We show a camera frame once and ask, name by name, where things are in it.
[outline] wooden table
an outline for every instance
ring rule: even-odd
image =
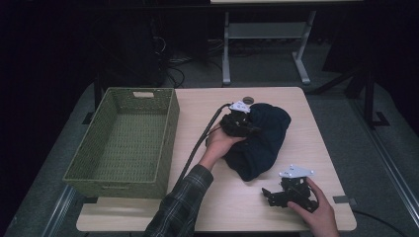
[[[333,201],[333,197],[345,194],[301,89],[178,89],[176,93],[181,111],[168,191],[172,190],[195,143],[221,105],[250,96],[255,99],[255,103],[268,103],[283,108],[292,118],[277,162],[257,179],[243,182],[224,160],[218,161],[212,170],[214,182],[203,200],[196,231],[307,230],[299,216],[288,208],[269,206],[262,195],[262,188],[273,193],[282,191],[278,174],[290,164],[315,171],[312,180],[333,205],[339,230],[350,231],[356,228],[357,223],[350,206]],[[229,113],[229,109],[224,109],[224,113]],[[191,168],[199,161],[204,150],[202,145]],[[89,232],[143,231],[157,211],[159,202],[158,199],[100,197],[97,203],[84,204],[77,228]]]

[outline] green woven basket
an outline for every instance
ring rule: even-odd
[[[174,89],[109,88],[63,181],[86,197],[163,198],[178,117]]]

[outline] black electronic device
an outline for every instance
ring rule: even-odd
[[[225,134],[229,136],[246,137],[260,131],[259,127],[253,126],[250,121],[250,109],[239,101],[229,107],[231,113],[222,117],[219,125]]]
[[[291,179],[282,178],[281,186],[284,191],[273,194],[262,188],[262,193],[268,200],[270,206],[280,206],[284,208],[288,207],[288,201],[293,201],[309,212],[314,212],[318,208],[318,202],[309,199],[311,194],[306,177]]]

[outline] black cable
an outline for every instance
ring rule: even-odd
[[[203,141],[207,138],[207,136],[209,135],[209,131],[212,128],[213,123],[215,122],[216,118],[218,118],[219,114],[221,114],[222,109],[224,109],[225,107],[229,107],[231,106],[231,104],[224,104],[223,106],[221,106],[213,115],[212,119],[209,121],[209,124],[207,125],[206,129],[204,130],[203,134],[201,135],[200,139],[198,139],[197,144],[195,144],[194,149],[191,152],[191,155],[188,158],[188,161],[185,164],[184,169],[182,170],[181,175],[179,176],[178,181],[176,182],[175,187],[173,188],[173,190],[175,190],[180,183],[182,182],[182,180],[185,177],[186,172],[189,169],[189,166],[191,165],[192,160],[194,159],[195,153],[197,153],[198,148],[200,147],[201,143],[203,143]]]
[[[231,46],[231,53],[229,53],[229,56],[231,56],[231,57],[249,57],[249,56],[259,54],[263,50],[262,46],[258,45],[256,43],[250,43],[250,42],[242,41],[242,42],[239,42],[238,44],[240,44],[239,48],[235,44],[233,44]],[[246,51],[247,51],[246,47],[250,48],[251,51],[246,53]]]
[[[195,60],[194,58],[188,58],[188,59],[185,59],[183,61],[171,62],[170,65],[171,66],[181,66],[183,64],[190,63],[190,62],[192,62],[194,60]]]
[[[373,215],[371,215],[371,214],[368,214],[368,213],[365,213],[365,212],[362,212],[362,211],[359,211],[359,210],[352,210],[354,213],[357,213],[357,214],[360,214],[360,215],[364,215],[364,216],[367,216],[367,217],[369,217],[369,218],[372,218],[372,219],[374,219],[374,220],[376,220],[376,221],[378,221],[378,222],[381,222],[382,224],[385,224],[386,226],[388,226],[388,227],[390,227],[391,229],[393,229],[395,232],[397,232],[398,234],[400,234],[401,236],[403,236],[403,237],[408,237],[406,234],[404,234],[401,230],[399,230],[399,229],[397,229],[394,225],[392,225],[392,224],[390,224],[390,223],[388,223],[388,222],[386,222],[385,220],[382,220],[382,219],[380,219],[380,218],[378,218],[378,217],[375,217],[375,216],[373,216]]]
[[[211,61],[211,60],[207,60],[207,62],[209,62],[209,63],[211,63],[211,64],[213,64],[213,65],[215,65],[221,72],[222,72],[222,67],[221,66],[219,66],[218,64],[216,64],[215,62],[213,62],[213,61]]]
[[[178,69],[178,68],[174,68],[174,67],[167,67],[167,69],[172,69],[172,70],[175,70],[175,71],[177,71],[177,72],[179,72],[181,75],[182,75],[182,79],[181,79],[181,82],[180,83],[178,83],[177,81],[176,81],[176,79],[175,79],[175,77],[169,72],[169,71],[166,71],[166,74],[167,74],[167,76],[172,80],[172,82],[173,82],[173,87],[174,88],[179,88],[179,87],[181,87],[182,85],[183,85],[183,83],[184,83],[184,81],[185,81],[185,74],[183,73],[183,71],[182,70],[180,70],[180,69]]]

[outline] black cloth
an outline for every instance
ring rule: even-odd
[[[235,143],[224,156],[228,166],[246,182],[271,169],[291,123],[286,111],[269,104],[254,104],[250,110],[249,120],[261,131]]]

